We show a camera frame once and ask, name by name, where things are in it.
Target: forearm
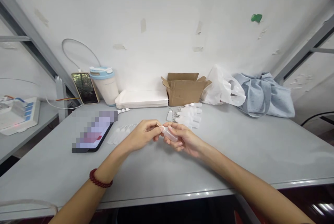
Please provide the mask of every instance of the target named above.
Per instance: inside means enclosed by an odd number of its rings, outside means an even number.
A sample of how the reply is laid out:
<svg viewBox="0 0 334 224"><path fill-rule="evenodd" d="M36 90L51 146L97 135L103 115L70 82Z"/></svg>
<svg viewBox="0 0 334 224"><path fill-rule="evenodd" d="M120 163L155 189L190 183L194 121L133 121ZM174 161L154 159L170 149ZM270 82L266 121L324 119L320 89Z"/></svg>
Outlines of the forearm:
<svg viewBox="0 0 334 224"><path fill-rule="evenodd" d="M95 178L110 183L128 155L126 147L118 145L95 171ZM87 180L50 223L89 223L105 191Z"/></svg>
<svg viewBox="0 0 334 224"><path fill-rule="evenodd" d="M242 168L210 145L201 159L228 181L241 195L273 223L314 223L275 188Z"/></svg>

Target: light blue bag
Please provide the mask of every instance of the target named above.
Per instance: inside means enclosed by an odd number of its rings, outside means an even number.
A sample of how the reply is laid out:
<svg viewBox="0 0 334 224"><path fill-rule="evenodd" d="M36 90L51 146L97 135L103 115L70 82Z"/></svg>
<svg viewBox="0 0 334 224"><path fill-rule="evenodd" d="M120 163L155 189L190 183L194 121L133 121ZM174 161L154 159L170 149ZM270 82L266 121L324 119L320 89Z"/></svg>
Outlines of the light blue bag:
<svg viewBox="0 0 334 224"><path fill-rule="evenodd" d="M266 114L293 118L295 109L291 99L290 89L277 84L270 72L261 76L237 74L235 79L245 90L246 100L239 108L252 117L262 117Z"/></svg>

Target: green sticker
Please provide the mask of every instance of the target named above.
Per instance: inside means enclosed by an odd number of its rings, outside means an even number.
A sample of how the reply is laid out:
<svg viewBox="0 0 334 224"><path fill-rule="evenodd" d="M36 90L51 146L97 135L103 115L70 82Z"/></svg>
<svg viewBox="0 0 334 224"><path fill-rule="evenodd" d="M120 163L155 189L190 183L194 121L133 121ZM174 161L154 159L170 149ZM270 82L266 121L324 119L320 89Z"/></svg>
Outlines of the green sticker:
<svg viewBox="0 0 334 224"><path fill-rule="evenodd" d="M251 17L250 20L252 22L256 21L256 22L260 23L261 19L262 19L262 14L253 14L253 16Z"/></svg>

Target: hand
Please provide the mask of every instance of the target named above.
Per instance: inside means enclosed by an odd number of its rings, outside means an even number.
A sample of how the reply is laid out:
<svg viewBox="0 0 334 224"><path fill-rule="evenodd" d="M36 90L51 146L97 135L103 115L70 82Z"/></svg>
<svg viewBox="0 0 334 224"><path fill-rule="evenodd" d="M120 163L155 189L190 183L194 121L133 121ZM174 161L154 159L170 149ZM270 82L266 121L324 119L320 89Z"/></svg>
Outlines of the hand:
<svg viewBox="0 0 334 224"><path fill-rule="evenodd" d="M200 157L200 150L206 143L194 134L188 127L174 122L167 122L163 124L163 126L168 127L168 130L172 134L178 136L177 142L171 141L166 136L164 137L164 142L173 147L177 152L183 150L193 157Z"/></svg>
<svg viewBox="0 0 334 224"><path fill-rule="evenodd" d="M156 124L161 125L156 119L142 120L121 143L133 152L142 149L151 139L158 141L163 129Z"/></svg>

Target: blue lid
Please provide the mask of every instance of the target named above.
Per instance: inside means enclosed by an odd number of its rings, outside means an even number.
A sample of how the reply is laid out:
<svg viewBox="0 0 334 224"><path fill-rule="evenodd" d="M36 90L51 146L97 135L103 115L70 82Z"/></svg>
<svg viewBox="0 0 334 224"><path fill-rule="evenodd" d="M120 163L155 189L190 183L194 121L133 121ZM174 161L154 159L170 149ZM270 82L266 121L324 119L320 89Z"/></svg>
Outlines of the blue lid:
<svg viewBox="0 0 334 224"><path fill-rule="evenodd" d="M114 76L111 67L90 67L90 77L92 79L108 79Z"/></svg>

